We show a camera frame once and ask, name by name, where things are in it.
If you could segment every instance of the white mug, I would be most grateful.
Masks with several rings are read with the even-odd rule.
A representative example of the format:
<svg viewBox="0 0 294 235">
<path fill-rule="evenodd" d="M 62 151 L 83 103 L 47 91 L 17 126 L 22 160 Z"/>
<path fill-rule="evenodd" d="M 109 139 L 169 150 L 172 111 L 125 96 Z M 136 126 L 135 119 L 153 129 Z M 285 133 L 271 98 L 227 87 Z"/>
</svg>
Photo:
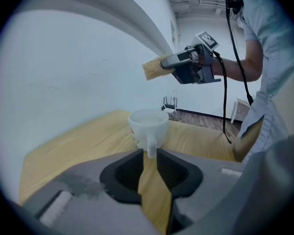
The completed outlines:
<svg viewBox="0 0 294 235">
<path fill-rule="evenodd" d="M 157 148 L 160 148 L 166 139 L 168 113 L 156 109 L 138 110 L 129 116 L 128 124 L 137 147 L 147 151 L 149 158 L 155 158 Z"/>
</svg>

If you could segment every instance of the person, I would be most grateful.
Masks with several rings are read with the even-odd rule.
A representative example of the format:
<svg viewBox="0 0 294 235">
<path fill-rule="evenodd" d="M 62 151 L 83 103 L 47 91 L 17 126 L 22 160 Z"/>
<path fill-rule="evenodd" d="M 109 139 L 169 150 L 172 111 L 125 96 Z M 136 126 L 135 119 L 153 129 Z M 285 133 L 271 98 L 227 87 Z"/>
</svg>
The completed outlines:
<svg viewBox="0 0 294 235">
<path fill-rule="evenodd" d="M 233 142 L 237 161 L 246 163 L 255 153 L 289 136 L 274 103 L 280 89 L 294 73 L 294 25 L 277 0 L 243 0 L 246 57 L 241 60 L 247 82 L 260 78 L 261 87 Z M 243 81 L 236 61 L 223 59 L 227 77 Z M 214 75 L 222 75 L 215 58 Z"/>
</svg>

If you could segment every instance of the dark water stain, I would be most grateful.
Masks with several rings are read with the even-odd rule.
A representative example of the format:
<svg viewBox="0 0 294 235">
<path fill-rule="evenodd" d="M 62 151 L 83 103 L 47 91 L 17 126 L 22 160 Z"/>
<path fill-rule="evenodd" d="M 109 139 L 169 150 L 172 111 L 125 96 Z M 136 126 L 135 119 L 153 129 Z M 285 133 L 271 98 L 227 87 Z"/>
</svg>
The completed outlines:
<svg viewBox="0 0 294 235">
<path fill-rule="evenodd" d="M 104 185 L 102 183 L 95 182 L 72 171 L 62 173 L 56 180 L 66 184 L 76 197 L 86 195 L 89 199 L 99 199 L 104 193 Z"/>
</svg>

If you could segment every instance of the white wall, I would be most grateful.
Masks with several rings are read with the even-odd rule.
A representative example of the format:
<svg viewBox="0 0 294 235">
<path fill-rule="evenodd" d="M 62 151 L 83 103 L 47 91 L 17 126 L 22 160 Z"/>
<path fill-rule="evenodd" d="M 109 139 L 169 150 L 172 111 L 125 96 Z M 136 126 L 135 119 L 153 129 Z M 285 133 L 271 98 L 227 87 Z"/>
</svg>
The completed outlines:
<svg viewBox="0 0 294 235">
<path fill-rule="evenodd" d="M 156 24 L 164 38 L 167 40 L 173 53 L 179 51 L 179 27 L 169 0 L 134 0 Z M 175 28 L 175 46 L 172 42 L 171 21 Z"/>
<path fill-rule="evenodd" d="M 0 37 L 0 183 L 18 201 L 24 156 L 115 109 L 160 108 L 162 78 L 146 81 L 156 54 L 90 17 L 28 11 Z"/>
<path fill-rule="evenodd" d="M 190 45 L 192 39 L 196 33 L 201 31 L 207 31 L 211 34 L 220 46 L 216 51 L 221 57 L 236 60 L 229 30 L 226 20 L 214 19 L 208 17 L 202 18 L 186 18 L 178 20 L 181 36 L 180 47 L 184 49 L 185 46 Z M 245 58 L 245 38 L 244 32 L 240 28 L 232 28 L 232 32 L 235 38 L 235 45 L 238 50 L 240 59 Z M 221 82 L 210 84 L 188 84 L 180 85 L 172 75 L 167 78 L 167 96 L 175 95 L 173 90 L 178 88 L 178 108 L 201 112 L 206 114 L 212 114 L 216 116 L 223 116 L 223 93 L 224 84 L 223 77 L 215 76 L 215 78 L 221 78 Z M 258 79 L 255 82 L 247 83 L 249 93 L 254 97 L 256 92 L 260 89 L 260 81 Z M 243 82 L 238 82 L 233 79 L 227 79 L 227 107 L 226 117 L 230 118 L 234 102 L 236 98 L 247 101 L 246 92 Z"/>
</svg>

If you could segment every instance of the wooden table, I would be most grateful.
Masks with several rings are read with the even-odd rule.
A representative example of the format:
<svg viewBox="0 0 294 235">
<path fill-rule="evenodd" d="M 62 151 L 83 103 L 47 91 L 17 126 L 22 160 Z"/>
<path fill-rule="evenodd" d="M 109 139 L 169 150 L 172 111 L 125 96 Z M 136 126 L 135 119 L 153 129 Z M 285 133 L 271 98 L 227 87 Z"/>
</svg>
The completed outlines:
<svg viewBox="0 0 294 235">
<path fill-rule="evenodd" d="M 68 131 L 43 144 L 24 159 L 20 204 L 69 167 L 112 154 L 137 149 L 127 124 L 129 112 L 116 110 Z M 170 121 L 163 148 L 219 160 L 234 161 L 222 132 Z M 155 159 L 144 154 L 139 193 L 146 216 L 163 234 L 166 231 L 171 194 L 162 181 Z"/>
</svg>

